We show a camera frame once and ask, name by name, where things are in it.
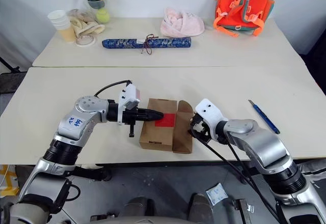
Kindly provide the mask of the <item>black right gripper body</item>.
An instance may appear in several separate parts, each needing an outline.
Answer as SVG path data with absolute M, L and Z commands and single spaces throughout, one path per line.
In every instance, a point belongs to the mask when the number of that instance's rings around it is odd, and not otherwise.
M 196 123 L 196 139 L 201 143 L 209 143 L 211 140 L 210 129 L 201 117 L 198 117 Z

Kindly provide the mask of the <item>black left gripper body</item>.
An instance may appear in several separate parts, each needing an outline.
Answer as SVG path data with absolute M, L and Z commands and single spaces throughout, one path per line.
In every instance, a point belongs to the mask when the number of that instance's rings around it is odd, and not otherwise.
M 148 119 L 147 109 L 133 108 L 123 112 L 122 122 L 130 126 L 129 137 L 134 137 L 134 126 L 136 121 L 146 121 Z

